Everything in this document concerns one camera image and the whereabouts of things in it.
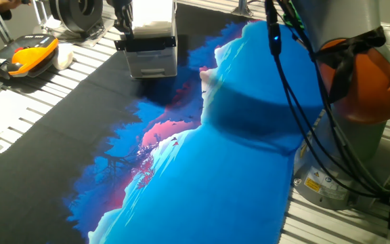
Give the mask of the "person's hand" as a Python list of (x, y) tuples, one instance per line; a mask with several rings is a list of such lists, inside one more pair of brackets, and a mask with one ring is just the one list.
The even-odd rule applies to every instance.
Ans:
[(21, 0), (0, 0), (0, 12), (16, 9), (20, 5), (22, 5)]

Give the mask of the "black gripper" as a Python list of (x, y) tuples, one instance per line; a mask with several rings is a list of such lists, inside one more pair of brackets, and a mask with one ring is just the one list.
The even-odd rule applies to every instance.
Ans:
[(132, 5), (130, 4), (132, 1), (133, 0), (106, 0), (108, 5), (114, 7), (114, 13), (116, 16), (116, 20), (114, 21), (114, 27), (119, 32), (126, 33), (130, 37), (133, 36), (133, 29), (132, 29), (133, 8)]

